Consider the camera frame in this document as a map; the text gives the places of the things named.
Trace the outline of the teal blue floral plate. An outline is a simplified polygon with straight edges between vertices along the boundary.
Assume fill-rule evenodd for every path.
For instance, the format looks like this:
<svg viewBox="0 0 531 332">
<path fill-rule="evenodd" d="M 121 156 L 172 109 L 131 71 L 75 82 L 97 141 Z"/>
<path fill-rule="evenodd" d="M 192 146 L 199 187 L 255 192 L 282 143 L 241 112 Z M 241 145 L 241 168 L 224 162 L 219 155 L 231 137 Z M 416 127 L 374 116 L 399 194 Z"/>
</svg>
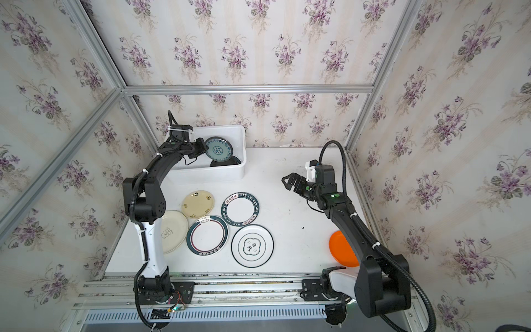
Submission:
<svg viewBox="0 0 531 332">
<path fill-rule="evenodd" d="M 231 143 L 218 136 L 213 136 L 205 141 L 206 154 L 215 162 L 226 162 L 232 158 L 234 149 Z"/>
</svg>

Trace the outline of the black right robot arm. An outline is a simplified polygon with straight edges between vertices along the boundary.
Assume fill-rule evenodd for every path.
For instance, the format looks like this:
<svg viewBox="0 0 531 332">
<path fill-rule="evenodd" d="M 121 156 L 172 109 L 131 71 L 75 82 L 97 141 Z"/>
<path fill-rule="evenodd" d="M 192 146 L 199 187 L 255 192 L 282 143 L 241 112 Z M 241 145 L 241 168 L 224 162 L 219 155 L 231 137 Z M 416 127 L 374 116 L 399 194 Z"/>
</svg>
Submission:
<svg viewBox="0 0 531 332">
<path fill-rule="evenodd" d="M 409 270 L 407 260 L 391 254 L 369 231 L 348 195 L 338 190 L 332 166 L 318 163 L 309 172 L 311 178 L 291 173 L 282 178 L 282 183 L 287 190 L 317 203 L 344 235 L 359 263 L 356 268 L 323 270 L 323 296 L 335 300 L 347 295 L 356 300 L 368 318 L 409 309 L 411 284 L 399 271 Z"/>
</svg>

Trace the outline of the orange plastic plate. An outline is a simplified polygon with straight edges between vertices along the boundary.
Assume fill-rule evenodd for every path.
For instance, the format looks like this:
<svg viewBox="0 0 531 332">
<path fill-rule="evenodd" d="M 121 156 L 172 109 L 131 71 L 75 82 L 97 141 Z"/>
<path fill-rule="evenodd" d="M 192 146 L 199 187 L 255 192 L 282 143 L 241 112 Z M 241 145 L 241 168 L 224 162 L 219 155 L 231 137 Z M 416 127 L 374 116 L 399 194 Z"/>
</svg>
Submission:
<svg viewBox="0 0 531 332">
<path fill-rule="evenodd" d="M 340 231 L 330 236 L 329 250 L 336 262 L 342 266 L 354 268 L 360 265 L 353 249 Z"/>
</svg>

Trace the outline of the green rim lettered plate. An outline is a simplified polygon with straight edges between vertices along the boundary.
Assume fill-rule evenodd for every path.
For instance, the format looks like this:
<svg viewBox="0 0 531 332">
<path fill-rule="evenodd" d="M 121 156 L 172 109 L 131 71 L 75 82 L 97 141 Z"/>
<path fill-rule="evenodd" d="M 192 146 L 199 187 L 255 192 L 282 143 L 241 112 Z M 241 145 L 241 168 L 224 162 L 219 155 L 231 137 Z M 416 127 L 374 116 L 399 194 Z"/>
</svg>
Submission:
<svg viewBox="0 0 531 332">
<path fill-rule="evenodd" d="M 229 225 L 244 227 L 253 223 L 260 212 L 258 199 L 248 192 L 235 192 L 221 205 L 221 217 Z"/>
</svg>

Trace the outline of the white plate black outline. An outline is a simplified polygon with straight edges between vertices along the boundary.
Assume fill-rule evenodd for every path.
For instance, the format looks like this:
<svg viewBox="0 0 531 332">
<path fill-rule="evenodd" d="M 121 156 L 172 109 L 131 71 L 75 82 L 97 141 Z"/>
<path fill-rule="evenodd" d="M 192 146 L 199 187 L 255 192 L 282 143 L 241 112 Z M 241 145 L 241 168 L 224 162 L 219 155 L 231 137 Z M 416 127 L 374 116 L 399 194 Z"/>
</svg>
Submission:
<svg viewBox="0 0 531 332">
<path fill-rule="evenodd" d="M 268 263 L 275 250 L 271 232 L 262 225 L 247 225 L 238 230 L 231 241 L 236 263 L 245 268 L 258 268 Z"/>
</svg>

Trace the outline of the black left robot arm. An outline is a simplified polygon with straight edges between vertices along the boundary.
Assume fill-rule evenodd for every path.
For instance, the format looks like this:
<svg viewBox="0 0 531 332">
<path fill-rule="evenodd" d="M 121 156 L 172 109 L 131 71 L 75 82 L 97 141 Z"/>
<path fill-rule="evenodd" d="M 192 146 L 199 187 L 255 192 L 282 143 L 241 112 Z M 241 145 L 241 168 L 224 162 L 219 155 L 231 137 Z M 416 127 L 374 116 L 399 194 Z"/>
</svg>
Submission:
<svg viewBox="0 0 531 332">
<path fill-rule="evenodd" d="M 184 157 L 195 159 L 207 151 L 202 138 L 194 142 L 167 139 L 153 160 L 134 177 L 123 181 L 124 211 L 137 230 L 142 266 L 134 278 L 135 290 L 164 295 L 173 293 L 170 271 L 165 262 L 159 220 L 166 212 L 161 183 Z"/>
</svg>

